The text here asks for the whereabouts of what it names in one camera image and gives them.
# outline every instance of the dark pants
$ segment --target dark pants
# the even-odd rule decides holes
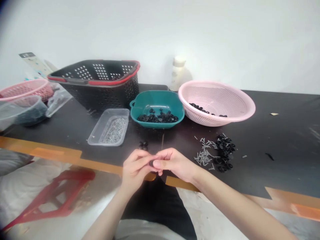
[[[196,240],[190,216],[175,187],[165,185],[160,177],[144,181],[132,196],[121,219],[140,219],[167,226],[186,240]]]

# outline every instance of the white bottle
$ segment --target white bottle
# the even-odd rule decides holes
[[[176,56],[173,59],[172,79],[169,89],[171,91],[178,91],[182,84],[182,76],[184,70],[184,64],[186,60],[184,57]]]

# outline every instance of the teal bowl handle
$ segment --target teal bowl handle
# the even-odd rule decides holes
[[[132,100],[131,102],[130,102],[130,107],[131,108],[133,108],[133,104],[136,102],[136,100]]]

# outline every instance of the pink plastic basket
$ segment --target pink plastic basket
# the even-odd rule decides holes
[[[247,94],[219,82],[186,82],[179,89],[179,98],[188,118],[209,127],[246,120],[256,111],[253,100]],[[192,107],[189,103],[203,107],[210,114]]]
[[[53,90],[46,79],[29,80],[0,91],[0,101],[12,101],[21,97],[38,95],[43,102],[53,96]]]

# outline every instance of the hand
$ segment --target hand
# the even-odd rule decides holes
[[[174,148],[164,149],[156,155],[159,157],[158,159],[163,160],[153,161],[153,166],[155,168],[160,170],[170,170],[185,182],[191,182],[200,168]]]
[[[158,171],[149,165],[149,162],[154,159],[158,159],[158,156],[143,150],[134,150],[123,163],[121,188],[133,195],[140,188],[144,177],[149,172]]]

